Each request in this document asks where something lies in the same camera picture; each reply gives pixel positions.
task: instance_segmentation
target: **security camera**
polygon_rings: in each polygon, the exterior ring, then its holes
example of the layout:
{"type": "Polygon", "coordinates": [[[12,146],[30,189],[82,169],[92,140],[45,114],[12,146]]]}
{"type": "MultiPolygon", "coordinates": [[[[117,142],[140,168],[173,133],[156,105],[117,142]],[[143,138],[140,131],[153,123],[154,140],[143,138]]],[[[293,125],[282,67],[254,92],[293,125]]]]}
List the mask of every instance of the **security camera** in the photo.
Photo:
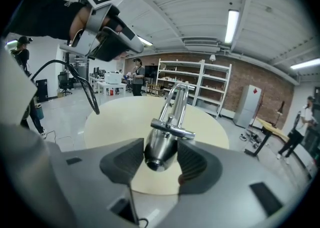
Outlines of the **security camera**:
{"type": "Polygon", "coordinates": [[[214,54],[212,54],[209,58],[209,60],[211,60],[212,62],[216,60],[216,56],[214,54]]]}

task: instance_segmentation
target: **white printer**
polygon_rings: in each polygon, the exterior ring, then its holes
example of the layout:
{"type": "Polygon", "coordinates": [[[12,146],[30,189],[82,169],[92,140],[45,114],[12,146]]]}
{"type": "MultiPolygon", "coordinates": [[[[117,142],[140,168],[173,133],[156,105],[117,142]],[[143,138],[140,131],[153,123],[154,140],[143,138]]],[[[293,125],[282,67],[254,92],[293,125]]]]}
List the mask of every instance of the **white printer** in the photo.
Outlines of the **white printer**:
{"type": "Polygon", "coordinates": [[[118,73],[105,73],[104,81],[108,84],[121,84],[122,74],[118,73]]]}

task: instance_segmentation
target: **round cream table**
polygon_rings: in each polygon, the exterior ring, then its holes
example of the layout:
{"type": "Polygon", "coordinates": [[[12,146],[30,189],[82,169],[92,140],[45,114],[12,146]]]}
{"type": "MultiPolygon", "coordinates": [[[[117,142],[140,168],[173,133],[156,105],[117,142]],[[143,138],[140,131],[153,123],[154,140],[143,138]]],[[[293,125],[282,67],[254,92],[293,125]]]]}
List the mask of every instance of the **round cream table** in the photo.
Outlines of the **round cream table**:
{"type": "MultiPolygon", "coordinates": [[[[164,103],[165,99],[160,97],[132,96],[102,104],[99,106],[100,115],[92,112],[85,123],[86,147],[100,147],[134,138],[144,138],[146,143],[152,129],[151,120],[159,118],[164,103]]],[[[197,107],[187,105],[182,128],[195,132],[196,141],[229,149],[228,136],[222,126],[197,107]]],[[[181,174],[177,161],[164,172],[150,170],[143,161],[131,182],[131,188],[147,194],[177,194],[178,177],[181,174]]]]}

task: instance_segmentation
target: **refrigerator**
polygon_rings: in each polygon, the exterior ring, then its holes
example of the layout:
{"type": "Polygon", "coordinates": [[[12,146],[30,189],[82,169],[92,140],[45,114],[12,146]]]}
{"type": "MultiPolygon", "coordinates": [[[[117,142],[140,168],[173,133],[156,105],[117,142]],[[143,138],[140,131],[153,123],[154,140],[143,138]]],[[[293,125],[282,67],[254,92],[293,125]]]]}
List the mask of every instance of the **refrigerator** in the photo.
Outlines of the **refrigerator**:
{"type": "Polygon", "coordinates": [[[241,99],[233,118],[235,125],[243,128],[249,126],[255,116],[260,95],[260,88],[253,85],[244,86],[241,99]]]}

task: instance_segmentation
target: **brick wall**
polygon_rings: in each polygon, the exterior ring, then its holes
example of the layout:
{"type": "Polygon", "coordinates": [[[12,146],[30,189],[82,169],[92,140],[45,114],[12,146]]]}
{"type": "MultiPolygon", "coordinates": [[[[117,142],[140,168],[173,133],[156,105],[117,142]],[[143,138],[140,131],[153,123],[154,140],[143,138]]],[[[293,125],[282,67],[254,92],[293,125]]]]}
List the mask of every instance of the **brick wall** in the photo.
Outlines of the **brick wall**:
{"type": "MultiPolygon", "coordinates": [[[[159,58],[162,61],[192,61],[198,62],[202,59],[205,59],[206,63],[211,63],[209,61],[208,56],[200,55],[200,54],[159,54],[159,55],[151,55],[141,57],[142,64],[144,66],[147,65],[158,65],[159,58]]],[[[262,89],[261,97],[263,96],[262,106],[259,109],[258,117],[270,121],[275,122],[277,120],[276,111],[281,106],[282,101],[285,101],[285,105],[283,108],[283,115],[280,117],[278,121],[278,127],[282,128],[289,112],[289,108],[291,105],[291,101],[294,94],[294,85],[287,82],[285,79],[276,75],[273,72],[270,72],[261,67],[252,65],[247,62],[243,62],[240,60],[228,58],[228,57],[216,57],[216,61],[214,64],[229,66],[232,64],[230,82],[227,90],[227,94],[225,96],[223,108],[231,111],[236,111],[237,106],[242,95],[243,87],[245,85],[253,85],[262,89]]],[[[134,68],[134,63],[132,59],[127,59],[125,61],[125,73],[132,71],[134,68]]],[[[194,68],[190,67],[179,67],[178,70],[195,72],[194,68]]],[[[206,74],[214,75],[217,77],[223,77],[224,72],[219,71],[207,71],[206,74]]],[[[189,83],[195,83],[193,81],[193,77],[190,76],[176,76],[177,79],[183,79],[183,81],[187,80],[189,83]]],[[[211,87],[216,87],[219,89],[221,84],[216,81],[205,79],[203,81],[203,85],[208,85],[211,87]]],[[[210,90],[202,89],[200,95],[210,97],[212,99],[218,100],[220,98],[220,94],[217,92],[213,92],[210,90]]]]}

